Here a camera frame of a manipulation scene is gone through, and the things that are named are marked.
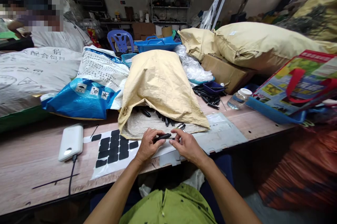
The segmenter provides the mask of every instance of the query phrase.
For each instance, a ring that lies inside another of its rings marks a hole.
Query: red bag handle
[[[292,77],[290,79],[290,82],[288,84],[288,87],[287,87],[285,93],[287,94],[288,99],[293,103],[306,103],[308,101],[311,101],[315,98],[318,98],[318,97],[330,92],[334,88],[337,88],[337,79],[326,79],[326,80],[324,80],[320,83],[321,85],[326,86],[326,88],[323,89],[320,93],[318,93],[314,98],[306,99],[306,100],[296,100],[296,99],[290,97],[290,95],[294,91],[294,89],[296,88],[297,84],[302,79],[303,75],[305,74],[305,70],[294,69],[289,74],[291,74]]]

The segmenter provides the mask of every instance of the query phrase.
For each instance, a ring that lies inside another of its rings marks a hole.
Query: warning symbol
[[[109,92],[104,92],[103,91],[102,94],[101,94],[102,99],[106,100],[108,98],[109,94],[110,94]]]
[[[18,86],[19,85],[22,85],[22,84],[37,84],[37,82],[35,82],[34,80],[31,80],[30,78],[25,78],[24,80],[21,80],[19,83],[18,83]]]
[[[98,96],[98,87],[92,87],[90,91],[90,95],[96,95]]]
[[[87,85],[86,84],[78,83],[77,86],[76,86],[75,91],[79,92],[79,93],[84,93],[85,89],[87,89]]]

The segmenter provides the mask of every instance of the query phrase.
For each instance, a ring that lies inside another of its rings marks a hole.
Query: blue plastic basket
[[[128,67],[130,68],[131,67],[131,59],[136,56],[137,53],[127,53],[127,54],[122,54],[121,57],[122,57],[122,61],[123,63]]]
[[[145,41],[134,42],[134,45],[137,45],[138,47],[139,53],[154,49],[173,51],[174,48],[179,44],[181,44],[181,42],[178,43],[174,42],[171,36],[166,38],[157,38],[156,36],[149,36],[146,38]]]
[[[246,102],[246,105],[258,111],[260,114],[263,114],[264,116],[273,120],[277,124],[287,124],[287,123],[301,124],[304,122],[306,117],[306,111],[296,113],[292,116],[287,116],[277,111],[276,109],[258,101],[257,99],[254,99],[253,97],[249,97],[248,101]]]

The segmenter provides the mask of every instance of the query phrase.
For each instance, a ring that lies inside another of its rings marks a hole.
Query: blue and white bag
[[[122,105],[129,68],[110,50],[83,48],[77,77],[59,93],[41,96],[50,113],[77,119],[106,119],[106,110]]]

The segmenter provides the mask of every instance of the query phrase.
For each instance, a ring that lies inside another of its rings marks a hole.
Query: green shirt
[[[210,206],[194,187],[181,183],[173,190],[155,190],[135,204],[120,224],[215,223]]]

